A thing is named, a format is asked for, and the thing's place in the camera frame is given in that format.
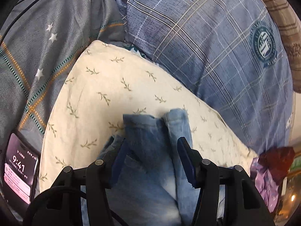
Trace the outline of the blue denim pants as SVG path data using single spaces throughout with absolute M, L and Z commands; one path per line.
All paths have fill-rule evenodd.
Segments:
M 191 225 L 199 191 L 187 181 L 177 141 L 192 141 L 187 112 L 161 118 L 125 114 L 125 134 L 110 137 L 100 153 L 128 143 L 117 184 L 107 191 L 109 206 L 129 225 Z

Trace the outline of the purple floral cloth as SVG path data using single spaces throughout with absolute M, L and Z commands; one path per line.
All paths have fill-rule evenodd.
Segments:
M 279 183 L 281 172 L 279 164 L 268 162 L 263 157 L 254 158 L 250 167 L 251 179 L 263 198 L 268 210 L 272 213 L 279 200 Z

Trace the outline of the dark red cloth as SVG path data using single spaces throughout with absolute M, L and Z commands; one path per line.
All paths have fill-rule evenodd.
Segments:
M 295 151 L 293 147 L 272 147 L 261 153 L 258 163 L 267 168 L 277 185 L 280 185 L 287 176 L 290 166 L 293 163 Z

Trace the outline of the black smartphone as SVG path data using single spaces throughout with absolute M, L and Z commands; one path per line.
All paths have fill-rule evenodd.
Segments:
M 26 205 L 33 198 L 34 179 L 39 164 L 38 153 L 12 133 L 5 154 L 4 182 L 9 188 L 6 195 L 16 195 Z

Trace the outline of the cream leaf-print pillow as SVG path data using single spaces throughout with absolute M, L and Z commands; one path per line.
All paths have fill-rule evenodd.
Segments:
M 217 111 L 162 68 L 137 52 L 95 41 L 69 73 L 50 114 L 40 162 L 40 191 L 65 166 L 87 167 L 101 158 L 108 139 L 123 136 L 125 114 L 161 118 L 187 112 L 192 141 L 202 157 L 249 171 L 256 153 L 246 147 Z

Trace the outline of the blue plaid pillow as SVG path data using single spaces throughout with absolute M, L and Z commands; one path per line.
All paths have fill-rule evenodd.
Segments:
M 126 40 L 214 108 L 256 153 L 286 146 L 293 82 L 262 0 L 116 0 Z

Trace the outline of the grey star-print blanket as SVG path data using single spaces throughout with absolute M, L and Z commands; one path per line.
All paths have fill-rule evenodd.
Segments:
M 1 30 L 1 152 L 12 132 L 41 150 L 79 55 L 94 40 L 123 39 L 115 0 L 20 0 Z

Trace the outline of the brown striped pillow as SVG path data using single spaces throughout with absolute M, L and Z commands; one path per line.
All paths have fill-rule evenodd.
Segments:
M 300 93 L 300 19 L 287 0 L 262 0 L 279 29 L 288 56 L 293 90 Z

